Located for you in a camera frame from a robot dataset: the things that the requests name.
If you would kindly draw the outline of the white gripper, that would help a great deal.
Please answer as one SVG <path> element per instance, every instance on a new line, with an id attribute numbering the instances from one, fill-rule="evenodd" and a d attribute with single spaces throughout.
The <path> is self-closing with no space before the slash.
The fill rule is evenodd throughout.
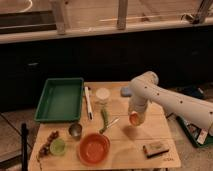
<path id="1" fill-rule="evenodd" d="M 138 99 L 136 97 L 131 97 L 129 100 L 129 107 L 128 107 L 128 117 L 131 120 L 131 116 L 133 113 L 137 113 L 140 116 L 140 124 L 143 124 L 146 118 L 145 111 L 148 106 L 147 99 Z"/>

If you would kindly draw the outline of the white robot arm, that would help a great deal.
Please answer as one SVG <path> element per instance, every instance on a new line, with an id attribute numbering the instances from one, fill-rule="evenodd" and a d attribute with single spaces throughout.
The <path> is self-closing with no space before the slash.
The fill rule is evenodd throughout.
<path id="1" fill-rule="evenodd" d="M 152 101 L 213 136 L 213 103 L 161 88 L 158 82 L 157 74 L 152 71 L 145 72 L 130 81 L 129 88 L 132 95 L 128 114 L 136 118 L 135 125 L 144 122 L 148 102 Z"/>

